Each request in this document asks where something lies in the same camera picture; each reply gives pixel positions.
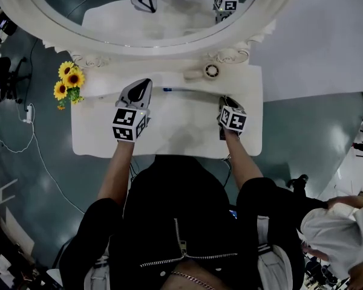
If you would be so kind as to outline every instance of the black and white marker cube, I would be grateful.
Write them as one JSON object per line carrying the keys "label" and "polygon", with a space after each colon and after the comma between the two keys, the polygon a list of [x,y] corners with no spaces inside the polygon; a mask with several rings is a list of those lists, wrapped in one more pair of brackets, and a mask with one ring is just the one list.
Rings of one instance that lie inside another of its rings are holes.
{"label": "black and white marker cube", "polygon": [[243,132],[246,127],[246,112],[243,109],[223,106],[220,114],[220,123],[229,130]]}
{"label": "black and white marker cube", "polygon": [[219,12],[235,12],[237,10],[238,0],[216,0],[215,9]]}
{"label": "black and white marker cube", "polygon": [[114,137],[119,141],[136,142],[148,124],[147,118],[145,110],[117,108],[113,120]]}
{"label": "black and white marker cube", "polygon": [[232,13],[237,10],[237,6],[238,0],[215,0],[215,21],[219,23],[228,18]]}

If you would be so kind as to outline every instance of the black cable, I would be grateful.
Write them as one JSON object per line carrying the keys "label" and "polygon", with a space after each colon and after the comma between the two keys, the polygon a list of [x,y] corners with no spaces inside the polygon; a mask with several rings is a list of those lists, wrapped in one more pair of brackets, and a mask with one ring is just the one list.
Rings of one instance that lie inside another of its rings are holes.
{"label": "black cable", "polygon": [[35,43],[34,43],[34,45],[32,46],[32,49],[31,49],[31,51],[30,51],[30,64],[31,64],[31,74],[30,74],[30,79],[28,80],[28,86],[27,86],[27,90],[25,91],[25,97],[24,97],[24,100],[23,100],[23,104],[24,104],[24,111],[25,112],[28,112],[28,109],[26,109],[25,108],[25,105],[27,104],[27,96],[28,96],[28,89],[30,89],[30,85],[31,85],[31,80],[32,80],[32,73],[33,73],[33,71],[34,71],[34,66],[33,66],[33,64],[32,64],[32,53],[33,53],[33,51],[34,51],[34,48],[35,48],[35,45],[36,45],[36,43],[38,42],[38,38],[36,38],[36,40],[35,40]]}
{"label": "black cable", "polygon": [[70,12],[69,12],[69,14],[67,14],[66,15],[66,18],[68,18],[71,14],[72,14],[72,12],[73,11],[75,11],[77,8],[79,8],[82,4],[84,4],[85,2],[86,2],[87,0],[83,0],[80,4],[78,4],[75,8],[73,8]]}
{"label": "black cable", "polygon": [[229,174],[227,175],[227,178],[226,178],[226,181],[224,182],[223,188],[225,188],[225,186],[227,185],[227,182],[229,181],[229,178],[230,178],[231,172],[232,172],[232,165],[231,165],[230,161],[228,159],[225,159],[224,162],[229,167]]}
{"label": "black cable", "polygon": [[227,157],[222,158],[221,160],[222,160],[222,161],[227,161],[227,160],[228,160],[228,159],[230,159],[230,158],[231,158],[231,156],[230,156],[230,154],[228,154],[228,155],[227,155]]}
{"label": "black cable", "polygon": [[130,164],[130,165],[129,165],[129,167],[132,169],[133,173],[134,173],[135,175],[137,175],[136,171],[134,170],[133,165],[132,165],[132,164]]}
{"label": "black cable", "polygon": [[129,165],[129,172],[131,173],[131,176],[133,177],[133,173],[132,173],[132,164]]}
{"label": "black cable", "polygon": [[139,166],[139,164],[137,163],[136,159],[134,159],[134,157],[132,157],[132,159],[133,159],[134,163],[137,166],[137,171],[140,173],[140,166]]}

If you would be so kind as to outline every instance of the white wall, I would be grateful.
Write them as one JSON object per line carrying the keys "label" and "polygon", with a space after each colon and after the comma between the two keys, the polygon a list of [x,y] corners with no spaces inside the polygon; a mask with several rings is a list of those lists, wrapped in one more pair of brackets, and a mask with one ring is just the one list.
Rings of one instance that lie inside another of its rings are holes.
{"label": "white wall", "polygon": [[291,0],[250,58],[264,101],[363,91],[363,0]]}

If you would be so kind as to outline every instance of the yellow flower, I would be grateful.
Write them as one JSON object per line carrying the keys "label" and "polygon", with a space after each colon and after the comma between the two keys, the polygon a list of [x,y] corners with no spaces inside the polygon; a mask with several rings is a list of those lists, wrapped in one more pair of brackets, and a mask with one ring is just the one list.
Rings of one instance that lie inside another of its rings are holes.
{"label": "yellow flower", "polygon": [[74,67],[66,74],[64,83],[69,88],[81,87],[85,83],[85,76],[79,68]]}
{"label": "yellow flower", "polygon": [[62,100],[67,95],[67,87],[62,82],[57,82],[54,87],[54,97],[58,100]]}
{"label": "yellow flower", "polygon": [[65,75],[68,74],[71,70],[71,68],[74,67],[74,63],[71,61],[66,61],[64,63],[62,63],[59,67],[59,77],[61,79],[65,78]]}

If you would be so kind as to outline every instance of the white shirt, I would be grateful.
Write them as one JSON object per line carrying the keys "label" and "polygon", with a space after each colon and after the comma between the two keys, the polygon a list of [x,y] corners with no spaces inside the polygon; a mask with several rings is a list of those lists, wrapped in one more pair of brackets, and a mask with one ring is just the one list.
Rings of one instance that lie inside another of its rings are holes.
{"label": "white shirt", "polygon": [[311,248],[329,257],[331,272],[339,279],[363,262],[363,207],[353,214],[355,220],[324,208],[311,210],[301,222],[301,232]]}

